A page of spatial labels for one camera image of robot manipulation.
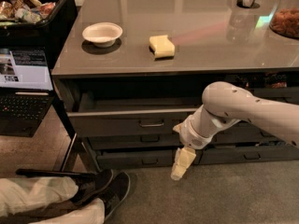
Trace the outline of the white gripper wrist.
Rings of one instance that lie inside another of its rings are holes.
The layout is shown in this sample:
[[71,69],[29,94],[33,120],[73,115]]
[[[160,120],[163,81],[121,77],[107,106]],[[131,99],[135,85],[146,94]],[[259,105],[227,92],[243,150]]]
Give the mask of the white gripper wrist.
[[192,125],[193,115],[189,115],[183,122],[173,127],[173,131],[179,134],[179,141],[184,148],[179,148],[175,155],[175,161],[171,170],[171,178],[180,180],[192,165],[196,158],[195,149],[203,149],[212,140],[213,135],[203,135],[196,131]]

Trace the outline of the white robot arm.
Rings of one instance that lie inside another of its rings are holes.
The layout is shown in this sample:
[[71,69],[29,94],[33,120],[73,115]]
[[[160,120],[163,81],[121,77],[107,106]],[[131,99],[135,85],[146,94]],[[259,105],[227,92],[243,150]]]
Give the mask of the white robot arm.
[[256,97],[231,83],[217,81],[204,89],[202,105],[173,127],[183,147],[176,152],[171,178],[180,180],[194,161],[197,149],[241,120],[288,144],[299,145],[298,105]]

